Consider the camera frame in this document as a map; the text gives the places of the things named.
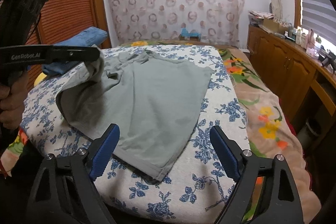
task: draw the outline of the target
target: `bed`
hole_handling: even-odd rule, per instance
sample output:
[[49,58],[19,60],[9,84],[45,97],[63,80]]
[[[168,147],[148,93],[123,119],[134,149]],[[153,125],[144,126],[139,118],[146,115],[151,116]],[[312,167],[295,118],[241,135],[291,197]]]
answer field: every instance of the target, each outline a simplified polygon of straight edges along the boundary
[[[144,48],[174,59],[186,59],[198,66],[211,67],[209,82],[198,123],[184,151],[162,182],[112,158],[95,185],[103,200],[113,207],[144,218],[174,223],[213,223],[234,187],[226,177],[210,144],[209,129],[220,125],[242,149],[273,158],[283,154],[298,187],[304,220],[308,223],[320,209],[310,191],[302,148],[290,132],[278,97],[261,82],[246,56],[237,49],[216,50],[212,46],[163,45],[152,42],[130,43],[131,47],[104,50],[105,56],[119,52],[140,53]],[[90,140],[64,121],[56,104],[56,94],[78,70],[42,81],[26,100],[21,127],[43,154],[66,156]],[[245,219],[251,218],[258,201],[262,178],[256,182],[252,205]]]

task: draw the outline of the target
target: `yellow flower pattern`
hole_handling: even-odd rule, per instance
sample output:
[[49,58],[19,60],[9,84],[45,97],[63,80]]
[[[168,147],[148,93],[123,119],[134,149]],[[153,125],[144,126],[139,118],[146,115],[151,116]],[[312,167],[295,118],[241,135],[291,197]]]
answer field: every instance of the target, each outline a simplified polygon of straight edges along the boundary
[[276,132],[280,126],[280,121],[276,120],[274,123],[269,121],[264,127],[259,128],[259,132],[265,139],[275,139]]
[[233,62],[242,62],[242,61],[243,60],[241,58],[236,58],[236,57],[233,58]]
[[20,142],[20,136],[19,136],[19,134],[18,134],[18,135],[16,136],[15,141],[12,142],[12,143],[9,145],[9,147],[12,147],[14,144],[19,143],[19,142]]
[[261,115],[266,115],[267,117],[271,116],[271,115],[274,115],[274,113],[272,112],[272,109],[271,107],[269,106],[263,106],[260,108],[259,110],[260,114]]
[[131,47],[135,47],[135,46],[148,46],[148,43],[146,41],[137,41],[137,42],[133,42],[131,44]]

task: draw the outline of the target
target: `wooden dresser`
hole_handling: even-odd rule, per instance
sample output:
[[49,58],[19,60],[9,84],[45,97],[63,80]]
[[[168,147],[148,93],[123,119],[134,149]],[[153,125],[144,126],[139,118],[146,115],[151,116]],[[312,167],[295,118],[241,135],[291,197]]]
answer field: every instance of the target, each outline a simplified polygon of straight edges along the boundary
[[316,148],[336,121],[336,75],[299,45],[257,27],[249,26],[248,47],[251,64],[279,97],[296,132],[307,117],[322,116],[322,135],[311,149]]

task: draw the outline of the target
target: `cabinet door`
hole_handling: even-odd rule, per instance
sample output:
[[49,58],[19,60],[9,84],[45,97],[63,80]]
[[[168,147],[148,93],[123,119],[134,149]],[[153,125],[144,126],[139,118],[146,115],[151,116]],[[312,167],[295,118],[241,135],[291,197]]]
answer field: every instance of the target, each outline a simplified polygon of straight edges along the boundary
[[249,37],[247,45],[251,51],[250,62],[257,73],[259,73],[259,42],[260,33],[254,27],[249,28]]
[[284,89],[286,80],[289,49],[281,42],[273,41],[273,54],[269,59],[268,88],[278,97]]
[[308,92],[316,69],[299,55],[292,53],[289,56],[286,70],[286,83],[281,94],[281,107],[291,121]]
[[[96,20],[97,20],[97,27],[104,31],[109,32],[107,27],[106,21],[106,14],[105,14],[105,7],[104,7],[104,0],[93,0],[94,10],[96,12]],[[101,48],[110,48],[111,41],[110,37],[108,36],[107,39],[101,44]]]
[[268,38],[261,36],[259,42],[259,53],[258,53],[258,70],[261,80],[266,86],[269,84],[269,72],[270,72],[270,60],[272,58],[274,50],[273,42]]

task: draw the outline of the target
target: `hand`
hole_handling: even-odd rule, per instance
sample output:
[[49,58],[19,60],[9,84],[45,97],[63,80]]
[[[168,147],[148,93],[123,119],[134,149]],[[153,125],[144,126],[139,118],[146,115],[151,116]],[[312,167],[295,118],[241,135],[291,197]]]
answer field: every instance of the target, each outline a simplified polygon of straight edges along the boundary
[[27,98],[29,76],[25,71],[11,88],[0,84],[0,122],[8,129],[16,129],[22,121]]

